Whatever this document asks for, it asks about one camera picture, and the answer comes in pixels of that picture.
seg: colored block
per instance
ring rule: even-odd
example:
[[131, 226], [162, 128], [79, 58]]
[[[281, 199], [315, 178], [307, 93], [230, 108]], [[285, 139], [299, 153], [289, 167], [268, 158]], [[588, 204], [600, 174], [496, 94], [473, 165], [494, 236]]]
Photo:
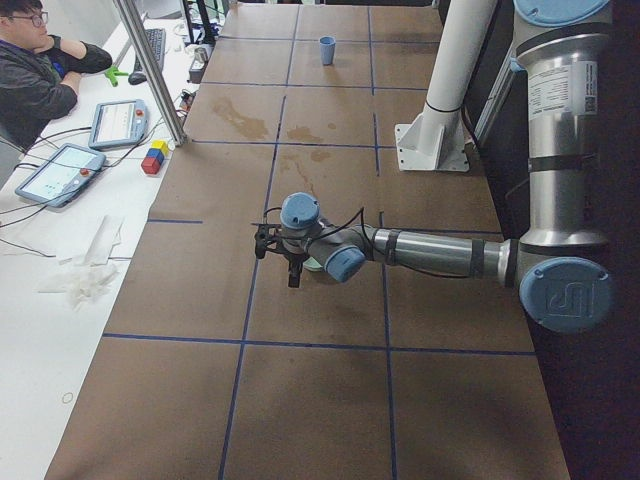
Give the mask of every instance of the colored block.
[[155, 175], [160, 171], [160, 162], [154, 157], [145, 157], [142, 161], [142, 170], [149, 175]]
[[164, 140], [154, 140], [151, 143], [151, 148], [157, 148], [165, 157], [169, 154], [169, 145]]
[[145, 157], [152, 157], [157, 159], [160, 165], [162, 165], [162, 162], [164, 162], [164, 155], [162, 154], [162, 150], [158, 150], [157, 148], [150, 148], [147, 151]]

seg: blue joint cap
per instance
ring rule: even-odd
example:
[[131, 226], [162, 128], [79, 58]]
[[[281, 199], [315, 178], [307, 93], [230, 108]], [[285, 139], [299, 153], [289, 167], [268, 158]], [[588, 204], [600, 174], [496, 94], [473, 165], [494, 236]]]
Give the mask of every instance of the blue joint cap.
[[513, 0], [523, 20], [538, 27], [558, 28], [586, 20], [609, 0]]
[[613, 304], [611, 275], [579, 257], [545, 260], [520, 283], [520, 300], [533, 320], [559, 333], [579, 333], [602, 322]]
[[355, 275], [366, 261], [364, 253], [355, 245], [342, 247], [333, 252], [324, 264], [329, 275], [344, 283]]
[[307, 229], [318, 221], [319, 216], [318, 200], [308, 193], [293, 193], [282, 202], [280, 221], [291, 230]]

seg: paper cup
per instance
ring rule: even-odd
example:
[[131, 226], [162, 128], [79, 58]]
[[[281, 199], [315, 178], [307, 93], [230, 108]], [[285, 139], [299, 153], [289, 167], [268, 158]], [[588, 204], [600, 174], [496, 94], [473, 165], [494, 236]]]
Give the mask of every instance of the paper cup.
[[333, 63], [333, 55], [336, 51], [336, 39], [333, 37], [322, 37], [320, 39], [320, 59], [323, 65]]

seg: eyeglasses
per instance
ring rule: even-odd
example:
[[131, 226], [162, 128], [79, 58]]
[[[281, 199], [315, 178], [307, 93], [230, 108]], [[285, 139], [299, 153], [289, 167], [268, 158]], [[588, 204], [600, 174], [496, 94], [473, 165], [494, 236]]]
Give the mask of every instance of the eyeglasses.
[[31, 15], [30, 17], [7, 17], [7, 18], [20, 18], [22, 20], [31, 20], [33, 26], [39, 28], [46, 25], [49, 22], [49, 12], [41, 12], [40, 15]]

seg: white desk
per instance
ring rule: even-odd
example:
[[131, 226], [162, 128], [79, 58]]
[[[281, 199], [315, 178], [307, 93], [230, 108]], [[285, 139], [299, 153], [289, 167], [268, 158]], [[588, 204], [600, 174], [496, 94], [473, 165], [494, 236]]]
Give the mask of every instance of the white desk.
[[[164, 75], [170, 94], [176, 97], [183, 88], [195, 90], [187, 83], [191, 58], [176, 51], [179, 37], [173, 34], [178, 21], [147, 21], [147, 28], [167, 30], [167, 53]], [[126, 43], [127, 35], [120, 25], [105, 44], [114, 59]], [[130, 49], [120, 69], [130, 72], [135, 54]], [[80, 85], [79, 102], [72, 114], [52, 121], [42, 136], [67, 129], [90, 126], [99, 102], [140, 98], [149, 108], [149, 128], [160, 120], [151, 90], [145, 82], [131, 86], [126, 77], [118, 77], [112, 87], [103, 74], [85, 76]], [[65, 142], [87, 144], [87, 132], [59, 136], [56, 145]], [[170, 136], [164, 125], [151, 139]], [[130, 258], [142, 233], [147, 213], [162, 176], [147, 176], [140, 163], [149, 143], [135, 149], [119, 166], [104, 171], [76, 200], [63, 209], [46, 209], [29, 220], [0, 228], [0, 238], [35, 248], [57, 258], [43, 258], [0, 243], [0, 478], [36, 480], [44, 477], [64, 432], [87, 369], [93, 358], [104, 325], [129, 266]], [[54, 146], [41, 143], [30, 153], [48, 157]], [[122, 156], [126, 149], [110, 151], [108, 162]], [[27, 156], [23, 162], [41, 163]], [[0, 212], [30, 205], [16, 196], [14, 189], [30, 170], [18, 169], [0, 191]], [[33, 213], [30, 207], [0, 214], [7, 224]], [[89, 267], [61, 265], [60, 259], [89, 247], [95, 229], [106, 215], [122, 219], [120, 243], [107, 268], [115, 267], [98, 294], [74, 305], [65, 293], [38, 293], [39, 284], [65, 272], [85, 275]]]

